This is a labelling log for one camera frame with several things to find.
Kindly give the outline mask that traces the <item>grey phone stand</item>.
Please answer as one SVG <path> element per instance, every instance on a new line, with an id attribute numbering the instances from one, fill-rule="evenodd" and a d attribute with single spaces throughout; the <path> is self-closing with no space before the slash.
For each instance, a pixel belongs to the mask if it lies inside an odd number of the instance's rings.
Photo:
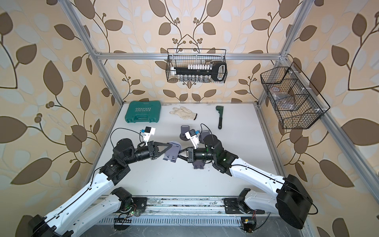
<path id="1" fill-rule="evenodd" d="M 204 169 L 205 163 L 202 161 L 196 161 L 192 163 L 194 169 Z"/>
<path id="2" fill-rule="evenodd" d="M 175 163 L 181 150 L 181 144 L 175 141 L 171 141 L 169 144 L 171 144 L 171 148 L 165 152 L 163 160 Z"/>
<path id="3" fill-rule="evenodd" d="M 210 135 L 210 131 L 209 130 L 203 130 L 201 133 L 200 133 L 200 136 L 199 136 L 199 140 L 200 140 L 200 143 L 204 144 L 204 138 L 208 135 Z"/>
<path id="4" fill-rule="evenodd" d="M 183 141 L 189 141 L 189 139 L 186 137 L 186 132 L 188 132 L 190 130 L 190 126 L 189 125 L 182 125 L 181 126 L 181 133 L 180 133 L 180 139 L 183 140 Z"/>

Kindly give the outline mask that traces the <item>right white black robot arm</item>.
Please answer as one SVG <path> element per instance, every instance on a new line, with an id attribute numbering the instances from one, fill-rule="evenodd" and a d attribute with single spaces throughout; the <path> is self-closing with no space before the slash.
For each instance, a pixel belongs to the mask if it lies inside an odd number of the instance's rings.
<path id="1" fill-rule="evenodd" d="M 302 229 L 311 214 L 313 200 L 301 181 L 294 175 L 287 177 L 274 175 L 259 169 L 237 155 L 223 148 L 215 135 L 204 138 L 205 148 L 187 147 L 180 150 L 175 158 L 188 163 L 210 161 L 220 173 L 242 179 L 264 191 L 267 197 L 260 198 L 245 188 L 240 196 L 238 208 L 243 213 L 251 210 L 264 210 L 277 213 L 290 226 Z"/>

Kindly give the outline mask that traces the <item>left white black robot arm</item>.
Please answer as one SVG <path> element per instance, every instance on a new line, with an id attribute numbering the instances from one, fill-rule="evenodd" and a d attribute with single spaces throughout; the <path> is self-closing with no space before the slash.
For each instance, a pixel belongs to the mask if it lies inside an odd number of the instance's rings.
<path id="1" fill-rule="evenodd" d="M 36 215 L 29 221 L 27 236 L 79 237 L 111 213 L 132 208 L 131 193 L 116 185 L 130 172 L 130 164 L 155 160 L 171 147 L 169 143 L 150 141 L 135 148 L 130 139 L 119 140 L 112 158 L 88 184 L 46 216 Z"/>

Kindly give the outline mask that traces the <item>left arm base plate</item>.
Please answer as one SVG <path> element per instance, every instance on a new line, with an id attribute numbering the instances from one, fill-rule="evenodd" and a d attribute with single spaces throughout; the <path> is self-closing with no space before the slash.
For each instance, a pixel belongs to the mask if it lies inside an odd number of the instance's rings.
<path id="1" fill-rule="evenodd" d="M 143 213 L 147 207 L 146 197 L 128 197 L 121 201 L 121 206 L 118 212 L 134 214 L 135 212 Z"/>

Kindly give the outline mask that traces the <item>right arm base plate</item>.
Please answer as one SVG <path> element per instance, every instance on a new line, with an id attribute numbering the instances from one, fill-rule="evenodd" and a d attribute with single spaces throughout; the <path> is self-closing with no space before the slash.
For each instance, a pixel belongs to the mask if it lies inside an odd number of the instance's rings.
<path id="1" fill-rule="evenodd" d="M 264 210 L 251 209 L 242 198 L 223 199 L 226 214 L 265 214 Z"/>

